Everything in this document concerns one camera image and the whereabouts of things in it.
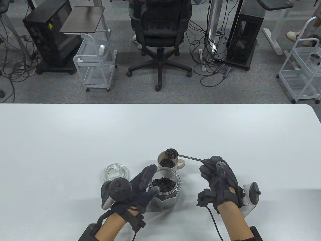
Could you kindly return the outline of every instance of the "computer tower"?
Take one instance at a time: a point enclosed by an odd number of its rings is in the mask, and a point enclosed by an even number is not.
[[[47,65],[65,66],[82,43],[79,35],[59,32],[71,11],[69,0],[46,0],[23,20]]]
[[[235,29],[227,46],[227,64],[249,69],[265,12],[256,0],[244,1],[240,14],[236,16]]]

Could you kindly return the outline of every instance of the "glass bowl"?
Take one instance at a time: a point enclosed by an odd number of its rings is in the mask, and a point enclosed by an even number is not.
[[[103,180],[106,181],[112,181],[115,178],[123,177],[128,179],[128,170],[124,165],[121,165],[119,163],[114,163],[109,166],[107,166],[103,173]]]

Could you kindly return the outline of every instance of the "caster wheel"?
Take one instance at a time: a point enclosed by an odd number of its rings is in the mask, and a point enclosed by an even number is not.
[[[161,85],[156,85],[155,90],[156,90],[156,92],[159,92],[161,90]]]
[[[4,98],[5,97],[5,92],[3,90],[0,90],[0,98]]]

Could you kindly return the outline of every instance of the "beige mug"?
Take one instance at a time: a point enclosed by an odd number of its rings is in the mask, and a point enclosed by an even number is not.
[[[161,167],[160,162],[161,162],[163,159],[168,159],[168,158],[165,156],[165,152],[164,152],[164,151],[163,151],[162,153],[160,153],[159,156],[158,156],[158,159],[157,159],[158,167]],[[176,157],[175,159],[172,159],[172,161],[174,162],[175,167],[173,167],[173,168],[171,168],[171,169],[174,170],[174,171],[179,170],[179,169],[182,169],[182,168],[185,166],[185,161],[184,161],[184,160],[181,160],[181,159],[178,159],[178,157]]]

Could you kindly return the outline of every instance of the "right hand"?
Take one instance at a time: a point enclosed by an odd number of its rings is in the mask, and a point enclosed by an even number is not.
[[[217,206],[226,201],[232,201],[239,208],[242,207],[243,189],[239,187],[238,181],[227,162],[220,156],[212,156],[205,161],[207,163],[203,162],[200,171],[201,176],[209,182],[211,191],[216,193],[216,198],[213,201],[214,208],[217,210]]]

